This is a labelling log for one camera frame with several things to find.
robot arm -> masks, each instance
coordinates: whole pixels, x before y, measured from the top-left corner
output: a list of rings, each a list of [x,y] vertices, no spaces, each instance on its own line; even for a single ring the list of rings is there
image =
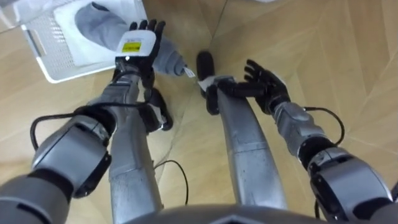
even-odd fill
[[[264,87],[256,101],[265,114],[272,115],[289,152],[307,170],[327,220],[370,220],[380,208],[393,203],[379,174],[332,143],[305,108],[290,102],[285,84],[276,75],[251,60],[245,71],[249,83]]]
[[[72,118],[40,147],[34,144],[32,172],[0,187],[1,224],[65,223],[72,197],[92,193],[111,161],[115,223],[126,223],[162,208],[146,136],[162,128],[167,117],[160,113],[161,105],[152,104],[153,98],[160,100],[159,92],[152,89],[152,64],[164,25],[160,22],[156,26],[156,21],[142,21],[139,27],[132,24],[131,30],[139,28],[137,32],[149,36],[141,43],[146,52],[125,50],[130,57],[116,58],[114,78],[101,96],[72,113]],[[136,103],[139,80],[151,93],[145,103]],[[114,144],[109,155],[107,146],[112,135]],[[132,179],[141,181],[137,184]]]

wooden floor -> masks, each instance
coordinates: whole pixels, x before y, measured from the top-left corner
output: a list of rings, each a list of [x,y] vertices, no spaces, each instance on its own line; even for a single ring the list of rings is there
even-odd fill
[[[398,179],[397,0],[146,0],[150,18],[167,21],[166,35],[189,66],[209,49],[217,74],[243,77],[247,58],[286,81],[293,101],[339,114],[347,134],[342,146],[370,163],[389,187]],[[19,30],[0,35],[0,182],[29,171],[34,154],[32,120],[71,111],[98,95],[111,72],[52,85]],[[175,120],[169,132],[152,133],[159,162],[181,163],[190,184],[189,204],[234,203],[220,117],[206,112],[195,81],[157,77]],[[290,156],[272,119],[255,104],[282,177],[289,208],[313,215],[314,197],[301,165]],[[336,121],[314,112],[332,140]],[[61,121],[39,127],[42,141]],[[174,164],[157,170],[166,207],[183,205],[185,185]],[[108,178],[88,198],[72,202],[68,223],[111,223]]]

silver metal arm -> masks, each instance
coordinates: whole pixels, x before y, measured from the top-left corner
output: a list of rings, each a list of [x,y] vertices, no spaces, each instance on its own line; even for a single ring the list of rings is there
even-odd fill
[[[380,175],[331,143],[302,107],[281,103],[272,116],[289,152],[308,171],[312,190],[327,220],[370,220],[379,209],[392,204],[391,193]],[[394,217],[393,213],[389,215],[385,218]]]
[[[139,76],[122,77],[105,88],[94,101],[135,103],[138,97]],[[156,184],[154,166],[147,145],[147,130],[139,108],[110,107],[117,118],[113,135],[109,168],[113,223],[126,223],[139,216],[162,209]],[[159,127],[163,123],[157,114]]]
[[[217,97],[236,201],[287,209],[274,158],[247,99],[227,96],[221,90]]]
[[[32,172],[0,187],[0,223],[65,223],[72,197],[90,194],[110,163],[109,133],[76,116],[38,148]]]

wire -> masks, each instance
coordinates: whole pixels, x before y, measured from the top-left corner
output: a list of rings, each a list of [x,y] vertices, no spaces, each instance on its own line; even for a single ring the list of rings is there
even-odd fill
[[[337,116],[337,114],[335,114],[333,111],[326,109],[326,108],[319,108],[319,107],[312,107],[312,106],[305,106],[304,110],[305,111],[324,111],[324,112],[327,112],[328,114],[332,115],[337,120],[338,124],[340,125],[340,129],[341,129],[340,138],[339,138],[339,140],[337,140],[337,142],[335,142],[335,145],[338,146],[341,142],[343,142],[346,131],[345,131],[343,122]]]
[[[391,189],[392,201],[398,203],[398,181]]]
[[[337,114],[335,114],[333,111],[326,109],[326,108],[319,108],[319,107],[312,107],[312,106],[305,106],[304,110],[305,111],[324,111],[324,112],[327,112],[328,114],[332,115],[337,120],[338,124],[340,125],[340,129],[341,129],[340,138],[339,138],[339,140],[337,140],[337,142],[335,142],[335,145],[338,146],[340,143],[343,142],[346,131],[345,131],[345,127],[344,127],[342,120],[337,116]],[[313,209],[314,209],[314,213],[315,213],[315,218],[320,219],[319,204],[318,204],[317,200],[315,200]]]
[[[36,139],[36,127],[40,122],[51,120],[51,119],[71,118],[75,115],[76,115],[75,113],[67,113],[67,114],[47,115],[47,116],[41,116],[41,117],[36,118],[32,122],[32,125],[30,126],[30,141],[32,142],[32,145],[33,145],[33,148],[35,149],[35,151],[39,148],[39,145],[37,144],[37,139]]]
[[[321,219],[319,214],[319,204],[317,200],[315,200],[315,205],[313,206],[313,209],[315,211],[315,218]]]
[[[170,159],[170,160],[166,160],[166,161],[164,161],[164,162],[161,162],[160,164],[157,164],[157,165],[154,167],[154,169],[156,169],[156,168],[158,168],[158,167],[160,167],[160,166],[162,166],[162,165],[164,165],[164,164],[166,164],[166,163],[168,163],[168,162],[173,162],[174,164],[176,164],[176,165],[180,168],[180,170],[181,170],[181,172],[182,172],[182,175],[184,176],[185,189],[186,189],[186,191],[185,191],[185,192],[186,192],[186,193],[185,193],[185,205],[188,205],[188,198],[189,198],[188,179],[187,179],[187,175],[185,175],[185,171],[184,171],[184,169],[182,168],[182,166],[181,166],[177,161]]]
[[[144,102],[138,102],[138,103],[133,103],[133,104],[127,104],[127,103],[96,103],[93,105],[87,105],[87,106],[82,106],[81,108],[88,108],[88,107],[106,107],[106,106],[117,106],[117,107],[125,107],[125,108],[137,108],[140,106],[145,106],[149,103],[150,99],[152,98],[152,91],[150,91],[150,95],[148,99]],[[36,128],[37,125],[42,122],[42,121],[48,121],[52,119],[65,119],[65,118],[71,118],[73,116],[79,115],[77,112],[73,113],[66,113],[66,114],[53,114],[53,115],[46,115],[46,116],[41,116],[33,120],[31,126],[30,126],[30,141],[32,142],[33,148],[35,151],[39,148],[39,144],[37,143],[37,138],[36,138]]]

white plastic basket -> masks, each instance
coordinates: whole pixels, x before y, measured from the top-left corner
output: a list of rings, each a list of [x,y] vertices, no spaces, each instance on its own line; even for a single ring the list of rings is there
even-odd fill
[[[53,6],[59,7],[73,1],[78,0],[55,0]],[[131,13],[139,15],[143,19],[147,18],[141,0],[127,1],[131,1],[135,5]],[[33,21],[22,25],[21,28],[37,63],[50,83],[64,82],[114,68],[114,61],[75,66],[62,30],[56,23],[52,11],[45,12]]]

